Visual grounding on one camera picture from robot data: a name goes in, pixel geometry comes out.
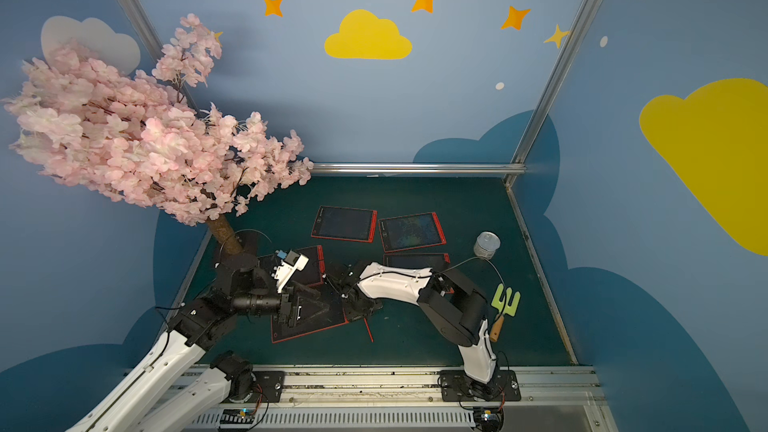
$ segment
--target metal frame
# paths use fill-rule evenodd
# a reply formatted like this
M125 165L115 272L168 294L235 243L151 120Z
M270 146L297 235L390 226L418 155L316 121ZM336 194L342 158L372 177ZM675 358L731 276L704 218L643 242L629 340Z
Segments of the metal frame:
M587 35L587 31L592 24L592 20L594 20L594 16L598 13L598 8L602 2L603 0L581 1L574 22L571 25L571 33L568 34L568 39L558 54L558 59L554 63L542 97L539 99L533 115L531 115L531 119L525 127L517 149L514 151L512 163L525 163L525 159L528 157L531 147L533 147L533 142L536 140L539 130L542 129L544 120L552 108L555 97L558 91L560 91L568 71L571 69L579 47L584 41L584 36ZM507 176L504 178L504 181L507 184L511 184L514 181L514 176Z
M571 339L568 337L568 332L565 331L565 324L563 323L563 318L560 315L558 304L554 301L554 296L552 295L552 290L549 287L549 282L547 282L547 276L544 274L542 263L538 260L538 254L536 253L536 248L533 246L531 235L528 233L528 227L525 225L525 220L523 219L523 214L520 211L520 206L518 205L518 201L514 197L512 186L506 185L506 189L507 189L507 196L509 197L509 201L512 203L512 210L514 211L514 216L518 220L518 224L520 225L520 230L523 233L523 239L525 240L525 247L528 249L528 254L531 256L531 261L533 262L533 267L536 271L536 275L538 276L538 281L542 285L542 290L544 291L544 296L547 299L549 310L550 312L552 312L552 318L554 319L554 324L558 328L558 332L560 333L560 338L562 339L563 344L565 345L565 350L568 351L568 357L571 359L571 363L578 364L578 360L576 359L576 353L574 352L573 345L571 344Z
M139 35L139 39L147 48L147 52L152 57L152 60L157 62L163 56L163 42L160 40L158 32L152 25L152 21L149 20L147 13L141 5L139 0L117 0L120 6L123 8L123 12L128 17L130 24L134 26L136 34ZM187 105L194 110L197 109L197 105L192 99L192 95L189 93L186 85L181 86L181 92L187 97Z
M188 369L158 405L175 396L179 390L192 384L207 366L197 364ZM270 420L266 428L296 427L293 415L306 416L308 412L323 414L327 411L341 414L359 414L360 410L398 410L458 412L455 403L443 402L437 383L439 367L387 367L387 366L321 366L321 365L259 365L255 370L281 370L286 376L280 402L270 404L269 416L284 420ZM591 367L512 367L518 377L522 401L507 402L505 408L577 406L596 432L617 432L598 376ZM498 402L475 402L472 405L498 406ZM255 404L219 404L200 416L188 430L216 430L211 421L227 408L253 408ZM364 424L345 424L347 427Z
M211 238L210 229L206 230L205 236L203 236L203 241L200 243L200 246L197 248L197 252L194 255L194 258L192 259L192 263L190 264L189 269L187 270L187 275L184 276L184 280L181 283L181 287L179 287L178 293L176 293L176 298L174 299L173 304L170 306L171 309L176 309L179 306L181 306L181 302L184 300L184 296L187 295L187 291L189 291L190 285L192 285L192 279L194 278L194 274L197 272L197 267L200 265L200 261L203 260L203 254L205 254L205 249L208 246L208 242ZM165 314L165 320L166 322L170 322L170 319L176 315L178 311L177 310L169 310ZM160 336L165 332L165 324L166 322L163 322L160 326L160 330L158 331L158 336L154 338L154 340L157 342L160 339Z
M456 175L519 175L523 164L416 164L416 163L348 163L318 162L312 168L315 175L335 174L419 174L430 176Z

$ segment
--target white cloud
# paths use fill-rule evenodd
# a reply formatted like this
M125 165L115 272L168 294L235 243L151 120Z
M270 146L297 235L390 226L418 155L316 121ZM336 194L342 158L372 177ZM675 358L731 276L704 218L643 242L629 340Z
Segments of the white cloud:
M93 17L78 22L65 16L53 16L43 24L40 44L45 60L50 62L50 53L72 39L125 75L133 72L141 60L139 44L133 37L116 34L109 25Z

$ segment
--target artificial cherry blossom tree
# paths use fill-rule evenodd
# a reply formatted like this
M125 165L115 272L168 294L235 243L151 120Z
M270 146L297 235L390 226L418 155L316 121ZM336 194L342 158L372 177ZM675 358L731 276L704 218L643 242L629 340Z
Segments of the artificial cherry blossom tree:
M188 107L182 85L206 81L221 45L195 15L181 25L152 76L122 76L74 42L48 64L25 62L29 81L5 105L22 127L11 149L60 184L157 206L190 226L205 222L235 254L241 247L229 240L223 214L234 208L239 216L278 186L304 185L312 162L297 158L303 145L295 131L282 142L268 138L258 112L238 122L214 104L209 112Z

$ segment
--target table surface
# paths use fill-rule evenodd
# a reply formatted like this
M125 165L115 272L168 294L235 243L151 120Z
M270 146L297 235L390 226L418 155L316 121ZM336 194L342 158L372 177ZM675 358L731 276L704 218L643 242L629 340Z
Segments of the table surface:
M379 218L436 212L447 244L410 252L445 252L451 264L473 256L480 232L498 235L502 245L492 262L507 287L520 292L516 315L506 317L494 350L503 350L511 365L570 365L552 313L544 298L522 232L515 220L504 185L497 178L314 177L305 186L278 189L250 210L229 220L235 230L254 228L268 235L260 254L322 245L326 263L357 260L381 263L378 231L373 243L312 238L312 224L320 206L372 208ZM214 277L212 258L219 245L211 239L187 292L191 300ZM470 261L459 267L490 301L499 284L490 264ZM384 307L368 320L371 342L363 321L318 331L273 344L268 318L238 318L237 328L201 360L210 362L226 350L253 364L324 365L461 365L458 348L444 339L418 307L384 300Z

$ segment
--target clear plastic container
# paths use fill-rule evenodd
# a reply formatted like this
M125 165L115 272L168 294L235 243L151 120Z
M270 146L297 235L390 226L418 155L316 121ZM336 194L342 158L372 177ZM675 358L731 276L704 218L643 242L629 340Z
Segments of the clear plastic container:
M493 232L483 232L475 241L475 255L483 258L491 258L501 246L502 241Z

